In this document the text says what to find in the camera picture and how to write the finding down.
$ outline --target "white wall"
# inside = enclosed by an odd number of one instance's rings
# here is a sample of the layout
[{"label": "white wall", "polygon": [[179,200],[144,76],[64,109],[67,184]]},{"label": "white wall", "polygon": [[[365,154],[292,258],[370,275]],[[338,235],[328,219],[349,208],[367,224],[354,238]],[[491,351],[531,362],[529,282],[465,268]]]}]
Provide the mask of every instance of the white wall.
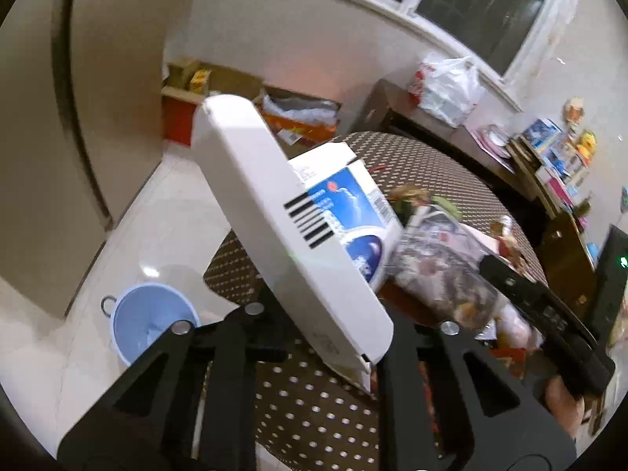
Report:
[{"label": "white wall", "polygon": [[[188,55],[342,102],[340,131],[376,81],[405,85],[419,59],[435,49],[418,34],[345,0],[193,0],[185,43]],[[489,93],[471,121],[492,120],[521,131],[536,115],[560,122],[563,103],[584,97],[585,121],[600,142],[585,190],[597,192],[590,236],[601,244],[619,214],[621,183],[628,183],[628,165],[620,166],[628,133],[625,142],[617,139],[624,118],[621,97],[628,95],[628,21],[615,0],[580,0],[531,89],[533,95],[521,102],[524,113]]]},{"label": "white wall", "polygon": [[[602,245],[608,225],[619,217],[621,187],[628,185],[628,20],[615,0],[579,1],[529,93],[522,102],[526,111],[511,121],[513,129],[526,128],[537,116],[559,123],[564,102],[574,96],[585,100],[583,123],[596,134],[599,146],[581,193],[594,193],[587,235]],[[628,232],[628,218],[620,227]]]}]

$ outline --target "white tile floor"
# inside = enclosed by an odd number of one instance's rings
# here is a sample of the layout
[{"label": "white tile floor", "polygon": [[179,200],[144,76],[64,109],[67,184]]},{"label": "white tile floor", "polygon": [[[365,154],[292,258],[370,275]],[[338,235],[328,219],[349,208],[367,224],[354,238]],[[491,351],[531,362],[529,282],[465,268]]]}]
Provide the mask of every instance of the white tile floor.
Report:
[{"label": "white tile floor", "polygon": [[[0,279],[0,382],[50,453],[56,454],[63,435],[124,370],[100,299],[159,281],[183,292],[202,323],[224,317],[235,305],[209,291],[202,274],[229,228],[188,150],[169,144],[109,237],[66,321],[48,316]],[[262,471],[285,468],[264,448],[257,450]]]}]

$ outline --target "blue bucket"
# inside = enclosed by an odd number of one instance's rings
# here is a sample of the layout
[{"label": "blue bucket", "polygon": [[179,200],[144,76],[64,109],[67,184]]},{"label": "blue bucket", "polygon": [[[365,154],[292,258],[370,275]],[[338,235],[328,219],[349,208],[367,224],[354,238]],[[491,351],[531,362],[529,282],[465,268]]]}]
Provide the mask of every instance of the blue bucket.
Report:
[{"label": "blue bucket", "polygon": [[[111,313],[105,309],[107,301],[115,302]],[[199,316],[186,297],[161,283],[131,287],[119,300],[105,296],[100,309],[111,319],[111,338],[118,356],[127,366],[178,320],[200,326]]]}]

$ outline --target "white box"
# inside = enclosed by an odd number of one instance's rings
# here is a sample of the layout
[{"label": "white box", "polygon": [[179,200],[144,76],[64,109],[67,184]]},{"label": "white box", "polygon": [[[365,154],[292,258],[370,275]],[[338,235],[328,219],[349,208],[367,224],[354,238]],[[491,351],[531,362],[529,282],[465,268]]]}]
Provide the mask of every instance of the white box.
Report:
[{"label": "white box", "polygon": [[326,143],[290,160],[304,187],[373,291],[403,227],[364,162],[346,143]]},{"label": "white box", "polygon": [[[393,323],[255,107],[233,95],[206,99],[194,117],[192,150],[246,252],[303,336],[329,366],[368,388]],[[305,217],[316,224],[305,227]]]}]

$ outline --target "door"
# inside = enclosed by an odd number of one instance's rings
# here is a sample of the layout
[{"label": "door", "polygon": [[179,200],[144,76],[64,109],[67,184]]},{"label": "door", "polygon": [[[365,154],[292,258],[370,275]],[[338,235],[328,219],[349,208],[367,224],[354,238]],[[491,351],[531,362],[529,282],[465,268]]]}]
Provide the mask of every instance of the door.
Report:
[{"label": "door", "polygon": [[116,224],[161,161],[166,30],[187,0],[74,0],[71,77],[90,167]]},{"label": "door", "polygon": [[0,26],[0,276],[63,316],[105,240],[61,124],[53,0],[16,0]]}]

